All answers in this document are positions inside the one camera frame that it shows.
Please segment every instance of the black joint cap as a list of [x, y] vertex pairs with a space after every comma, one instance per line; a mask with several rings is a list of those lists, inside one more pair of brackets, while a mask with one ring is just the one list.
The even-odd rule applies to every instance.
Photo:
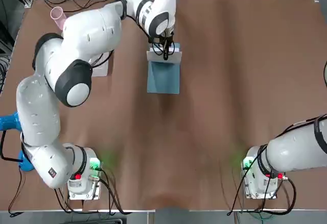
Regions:
[[90, 94], [91, 77], [92, 77], [92, 66], [88, 62], [79, 59], [75, 60], [59, 76], [55, 85], [56, 97], [67, 107], [76, 107], [81, 105], [82, 103], [75, 106], [70, 105], [67, 102], [67, 95], [69, 91], [77, 84], [86, 84], [89, 88], [89, 94]]
[[34, 71], [35, 71], [36, 56], [37, 56], [39, 50], [41, 49], [41, 47], [44, 43], [46, 43], [47, 41], [49, 41], [51, 39], [63, 39], [63, 38], [62, 38], [62, 36], [60, 36], [59, 34], [56, 34], [56, 33], [47, 33], [47, 34], [44, 34], [41, 38], [39, 38], [39, 40], [37, 41], [37, 43], [35, 45], [34, 58], [33, 58], [33, 62], [32, 62], [32, 68], [34, 69]]

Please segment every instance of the brown table surface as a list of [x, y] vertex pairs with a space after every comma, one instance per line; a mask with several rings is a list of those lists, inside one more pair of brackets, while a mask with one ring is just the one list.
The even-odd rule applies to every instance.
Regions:
[[[326, 25], [313, 0], [177, 0], [179, 95], [147, 93], [147, 39], [130, 19], [122, 28], [112, 73], [93, 78], [87, 102], [72, 109], [60, 105], [60, 114], [61, 142], [93, 148], [112, 168], [125, 210], [228, 210], [236, 193], [232, 176], [238, 185], [247, 150], [326, 112]], [[35, 44], [48, 32], [59, 31], [50, 8], [35, 0], [19, 31], [1, 115], [16, 111], [16, 86], [33, 73]], [[16, 157], [19, 149], [19, 133], [9, 131], [5, 155]], [[326, 173], [288, 173], [297, 187], [295, 208], [327, 209]], [[0, 175], [0, 210], [6, 210], [18, 184], [17, 165], [0, 161]], [[84, 209], [108, 209], [107, 196], [102, 188], [101, 199], [86, 201]], [[245, 208], [258, 204], [246, 201]], [[285, 193], [266, 206], [286, 208]], [[33, 171], [13, 209], [60, 207]]]

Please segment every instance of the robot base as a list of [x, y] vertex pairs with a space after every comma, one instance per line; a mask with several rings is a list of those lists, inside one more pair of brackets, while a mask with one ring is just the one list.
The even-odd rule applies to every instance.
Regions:
[[70, 200], [98, 200], [100, 198], [101, 172], [95, 168], [101, 168], [102, 164], [92, 149], [88, 147], [84, 149], [87, 154], [85, 170], [80, 175], [80, 179], [69, 180], [67, 183]]
[[[254, 157], [245, 157], [245, 159], [241, 163], [241, 175], [245, 174], [247, 168], [253, 162]], [[267, 188], [267, 184], [269, 178], [266, 177], [257, 169], [258, 164], [255, 162], [249, 172], [246, 174], [243, 182], [244, 192], [246, 198], [261, 200], [265, 198], [265, 192]], [[270, 179], [269, 187], [266, 194], [266, 199], [274, 199], [276, 198], [276, 194], [274, 195], [276, 189], [278, 179]]]
[[69, 191], [70, 200], [98, 200], [100, 198], [101, 183], [93, 182], [91, 190], [86, 194], [75, 194]]

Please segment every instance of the white object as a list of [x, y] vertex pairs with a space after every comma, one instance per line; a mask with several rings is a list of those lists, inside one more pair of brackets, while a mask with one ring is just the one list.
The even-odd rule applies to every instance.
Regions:
[[96, 197], [99, 198], [99, 194], [96, 194], [97, 183], [89, 179], [89, 176], [92, 175], [90, 159], [96, 158], [97, 156], [95, 152], [88, 147], [85, 147], [84, 150], [87, 154], [84, 173], [81, 174], [80, 179], [68, 180], [67, 182], [69, 195], [72, 197], [71, 199], [74, 200], [91, 200], [96, 199]]
[[51, 145], [59, 136], [57, 99], [44, 77], [34, 74], [17, 87], [16, 104], [25, 142], [30, 146]]
[[73, 162], [65, 148], [56, 141], [51, 145], [25, 147], [31, 163], [43, 181], [51, 188], [62, 187], [73, 172]]
[[67, 94], [67, 102], [69, 105], [75, 107], [80, 105], [81, 101], [85, 101], [90, 92], [86, 84], [80, 83], [73, 86]]
[[[327, 120], [319, 122], [323, 137], [327, 138]], [[267, 146], [264, 164], [279, 172], [327, 166], [327, 154], [320, 148], [314, 135], [314, 126], [307, 125], [271, 140]]]
[[[320, 131], [324, 140], [327, 138], [327, 120], [319, 122]], [[258, 155], [259, 146], [250, 148], [247, 157], [243, 160], [254, 160]], [[314, 125], [306, 125], [291, 130], [271, 140], [265, 151], [261, 154], [262, 165], [268, 172], [277, 174], [294, 170], [310, 169], [327, 166], [327, 153], [318, 144]], [[265, 183], [269, 178], [260, 170], [258, 160], [251, 166], [245, 177], [245, 191], [247, 198], [263, 198], [266, 191]], [[268, 197], [272, 196], [277, 187], [277, 178], [271, 179], [268, 187]]]
[[[245, 162], [249, 160], [254, 160], [256, 157], [256, 154], [258, 152], [259, 147], [252, 147], [248, 154], [246, 155], [246, 158], [243, 160], [241, 167], [245, 167]], [[267, 190], [266, 198], [271, 198], [277, 187], [278, 187], [278, 180], [270, 179], [269, 186], [267, 188], [269, 178], [261, 173], [258, 164], [254, 163], [252, 167], [250, 168], [249, 172], [246, 174], [243, 185], [246, 193], [246, 198], [251, 199], [264, 199], [265, 198], [265, 192]]]
[[[100, 58], [100, 56], [101, 55], [96, 55], [95, 57], [91, 58], [89, 60], [89, 64], [92, 65], [95, 62], [95, 60]], [[106, 60], [106, 58], [108, 56], [109, 56], [109, 52], [104, 53], [97, 63], [99, 64], [99, 63], [104, 62], [104, 60]], [[106, 61], [105, 63], [103, 63], [99, 67], [93, 68], [92, 77], [105, 77], [105, 76], [107, 76], [108, 71], [109, 71], [109, 62], [110, 62], [110, 60]]]
[[153, 62], [175, 63], [175, 64], [178, 64], [181, 62], [182, 52], [179, 51], [179, 48], [175, 48], [175, 51], [174, 51], [173, 47], [169, 47], [169, 52], [172, 53], [174, 51], [174, 54], [170, 55], [167, 60], [163, 59], [163, 55], [158, 56], [156, 54], [156, 52], [157, 53], [161, 52], [162, 46], [160, 46], [160, 48], [161, 49], [154, 46], [154, 49], [150, 48], [150, 50], [147, 51], [147, 59], [149, 62], [153, 61]]

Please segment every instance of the green light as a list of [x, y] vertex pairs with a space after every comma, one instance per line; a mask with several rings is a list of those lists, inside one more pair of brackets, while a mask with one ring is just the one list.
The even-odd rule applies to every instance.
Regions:
[[90, 158], [90, 169], [99, 169], [101, 168], [101, 162], [97, 158]]

